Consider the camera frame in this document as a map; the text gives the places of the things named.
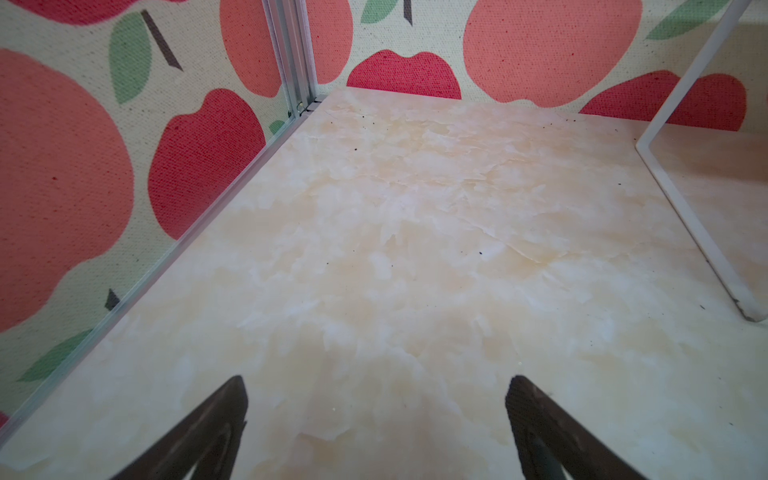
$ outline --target brown stem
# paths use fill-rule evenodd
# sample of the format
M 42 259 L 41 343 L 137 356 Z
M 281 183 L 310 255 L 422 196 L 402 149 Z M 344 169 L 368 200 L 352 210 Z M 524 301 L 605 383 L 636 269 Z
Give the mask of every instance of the brown stem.
M 402 16 L 413 26 L 413 14 L 411 13 L 411 0 L 402 0 Z
M 160 29 L 154 23 L 154 20 L 149 15 L 149 12 L 147 12 L 146 10 L 142 10 L 141 17 L 144 19 L 144 23 L 147 24 L 147 28 L 149 28 L 149 32 L 152 34 L 152 38 L 154 38 L 154 41 L 155 43 L 157 43 L 157 46 L 160 48 L 160 51 L 163 52 L 165 61 L 168 62 L 168 64 L 171 67 L 176 67 L 179 70 L 184 71 L 181 69 L 181 65 L 179 65 L 179 61 L 176 59 L 176 56 L 174 55 L 174 53 L 170 50 L 170 47 L 168 46 L 168 42 L 165 41 L 165 38 L 163 38 L 163 34 L 160 33 Z

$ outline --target red apple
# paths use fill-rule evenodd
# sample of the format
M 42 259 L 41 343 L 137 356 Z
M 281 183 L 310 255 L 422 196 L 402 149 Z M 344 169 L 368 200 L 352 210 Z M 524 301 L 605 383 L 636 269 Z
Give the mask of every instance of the red apple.
M 277 95 L 282 81 L 261 0 L 221 0 L 219 17 L 227 56 L 245 88 Z
M 138 0 L 10 0 L 24 10 L 54 22 L 90 25 L 118 16 Z M 166 0 L 185 2 L 186 0 Z
M 352 11 L 347 0 L 306 0 L 317 83 L 328 84 L 341 74 L 352 51 Z
M 199 111 L 173 117 L 149 170 L 157 222 L 178 239 L 266 144 L 250 106 L 230 90 L 208 92 Z
M 0 332 L 29 318 L 131 217 L 134 173 L 118 128 L 83 87 L 0 50 Z
M 462 97 L 450 65 L 428 51 L 409 58 L 391 50 L 378 51 L 352 70 L 346 84 L 430 97 Z
M 496 101 L 567 104 L 621 60 L 642 14 L 641 0 L 478 0 L 464 31 L 467 73 Z
M 582 114 L 650 121 L 680 77 L 654 71 L 608 88 L 592 98 Z M 730 75 L 699 78 L 668 123 L 737 131 L 746 115 L 746 89 Z

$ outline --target dark brown object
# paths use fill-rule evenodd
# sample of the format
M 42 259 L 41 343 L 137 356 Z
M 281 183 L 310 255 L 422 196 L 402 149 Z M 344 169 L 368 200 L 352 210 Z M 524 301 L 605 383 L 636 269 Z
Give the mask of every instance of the dark brown object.
M 402 16 L 413 26 L 413 14 L 411 13 L 411 0 L 402 0 Z
M 248 409 L 243 377 L 234 376 L 112 480 L 227 480 Z
M 181 64 L 176 59 L 176 55 L 174 55 L 174 53 L 170 50 L 168 42 L 165 41 L 165 37 L 163 37 L 163 34 L 160 33 L 160 29 L 157 27 L 157 24 L 154 23 L 154 20 L 152 19 L 152 16 L 149 15 L 149 12 L 142 10 L 141 17 L 144 19 L 144 23 L 147 24 L 147 28 L 149 28 L 149 32 L 152 34 L 152 38 L 154 38 L 155 43 L 157 43 L 157 47 L 165 57 L 165 61 L 171 67 L 176 67 L 181 70 Z
M 645 480 L 524 376 L 506 406 L 527 480 L 564 480 L 562 467 L 574 480 Z

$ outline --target patterned fabric wall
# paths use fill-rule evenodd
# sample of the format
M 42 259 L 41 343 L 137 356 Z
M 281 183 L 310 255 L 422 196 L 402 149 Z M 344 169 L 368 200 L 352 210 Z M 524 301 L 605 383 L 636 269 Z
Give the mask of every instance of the patterned fabric wall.
M 320 93 L 339 85 L 650 120 L 729 0 L 305 0 Z M 768 132 L 757 0 L 671 123 Z
M 0 424 L 287 120 L 260 0 L 0 0 Z

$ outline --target white metal rod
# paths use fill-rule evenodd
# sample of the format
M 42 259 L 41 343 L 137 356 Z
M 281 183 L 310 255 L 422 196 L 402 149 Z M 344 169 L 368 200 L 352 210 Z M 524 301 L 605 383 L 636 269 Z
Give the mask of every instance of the white metal rod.
M 667 100 L 656 113 L 654 119 L 649 123 L 647 129 L 641 135 L 640 140 L 637 141 L 635 148 L 643 159 L 643 162 L 645 162 L 646 167 L 648 167 L 648 170 L 650 170 L 650 174 L 654 176 L 654 179 L 659 184 L 659 187 L 661 187 L 664 195 L 667 196 L 667 199 L 672 204 L 677 215 L 683 221 L 683 225 L 688 229 L 688 232 L 694 238 L 694 241 L 709 261 L 717 278 L 720 279 L 720 282 L 725 286 L 728 294 L 736 303 L 739 311 L 748 320 L 760 322 L 768 317 L 768 311 L 757 302 L 750 288 L 743 280 L 741 280 L 736 269 L 733 268 L 733 265 L 731 265 L 722 250 L 717 246 L 717 243 L 712 239 L 712 236 L 707 232 L 707 229 L 704 228 L 699 217 L 690 207 L 688 202 L 686 202 L 683 194 L 680 193 L 672 179 L 667 175 L 667 172 L 661 164 L 659 164 L 659 160 L 650 151 L 650 143 L 654 140 L 667 120 L 669 120 L 669 117 L 672 115 L 675 108 L 677 108 L 690 88 L 694 85 L 694 82 L 710 63 L 712 57 L 717 53 L 717 50 L 723 44 L 725 39 L 728 38 L 733 27 L 738 24 L 739 18 L 750 2 L 751 0 L 733 0 L 733 2 L 731 2 L 730 6 L 723 14 L 720 23 L 717 24 L 712 35 L 694 59 L 694 62 L 685 72 L 685 75 L 683 75 L 680 81 L 677 82 L 677 85 L 672 90 L 672 93 L 670 93 L 670 96 L 667 97 Z
M 650 125 L 637 141 L 637 144 L 650 144 L 651 141 L 659 133 L 659 130 L 667 123 L 670 116 L 674 113 L 674 109 L 683 101 L 685 95 L 688 93 L 694 83 L 701 76 L 701 72 L 707 67 L 712 58 L 715 56 L 720 46 L 723 44 L 728 35 L 730 35 L 733 27 L 739 23 L 739 18 L 746 10 L 746 7 L 752 0 L 733 0 L 728 6 L 728 9 L 723 14 L 720 22 L 712 31 L 712 35 L 704 43 L 704 46 L 699 51 L 699 54 L 694 58 L 694 62 L 690 64 L 688 70 L 685 72 L 680 81 L 677 82 L 675 88 L 661 105 L 661 108 L 654 116 L 654 119 L 650 121 Z

